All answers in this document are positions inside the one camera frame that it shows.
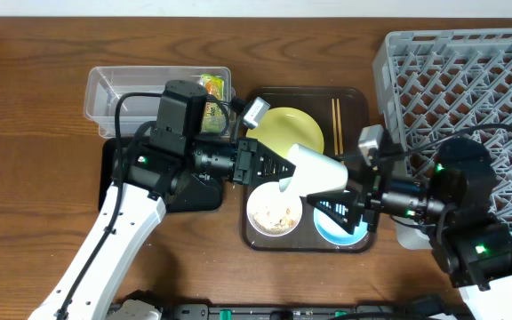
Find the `white paper cup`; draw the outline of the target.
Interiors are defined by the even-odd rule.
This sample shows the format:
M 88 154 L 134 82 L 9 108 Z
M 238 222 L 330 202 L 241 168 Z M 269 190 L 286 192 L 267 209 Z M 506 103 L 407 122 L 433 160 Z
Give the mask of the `white paper cup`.
M 342 191 L 348 184 L 348 168 L 313 149 L 294 144 L 286 159 L 295 165 L 295 169 L 291 177 L 279 181 L 279 190 L 282 193 L 307 196 Z

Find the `green orange snack wrapper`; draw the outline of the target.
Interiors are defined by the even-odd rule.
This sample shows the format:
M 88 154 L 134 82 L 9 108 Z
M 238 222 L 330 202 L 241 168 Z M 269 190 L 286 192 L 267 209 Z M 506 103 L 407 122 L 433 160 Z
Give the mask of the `green orange snack wrapper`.
M 223 99 L 224 80 L 220 77 L 210 74 L 202 74 L 200 78 L 202 85 L 210 95 L 218 100 Z M 213 102 L 207 102 L 205 105 L 204 120 L 202 122 L 202 132 L 221 133 L 226 124 L 226 119 L 220 107 Z

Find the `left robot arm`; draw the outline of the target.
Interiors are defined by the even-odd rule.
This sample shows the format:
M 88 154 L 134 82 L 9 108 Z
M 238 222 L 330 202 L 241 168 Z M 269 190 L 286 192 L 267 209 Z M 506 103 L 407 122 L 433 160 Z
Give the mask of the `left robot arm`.
M 64 276 L 33 319 L 104 319 L 138 250 L 190 180 L 258 186 L 293 176 L 295 166 L 256 139 L 224 142 L 201 131 L 204 108 L 225 107 L 200 84 L 171 80 L 158 93 L 157 118 L 127 145 L 115 121 L 112 182 L 98 218 Z

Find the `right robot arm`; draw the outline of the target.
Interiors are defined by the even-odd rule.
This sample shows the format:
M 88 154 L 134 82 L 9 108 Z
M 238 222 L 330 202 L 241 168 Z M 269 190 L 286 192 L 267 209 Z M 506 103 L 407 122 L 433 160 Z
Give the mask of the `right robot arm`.
M 362 222 L 375 230 L 382 213 L 410 220 L 474 318 L 512 319 L 512 235 L 490 210 L 497 175 L 488 150 L 464 138 L 441 143 L 427 182 L 393 176 L 402 158 L 393 144 L 370 148 L 356 179 L 361 190 L 314 193 L 307 201 L 349 233 Z

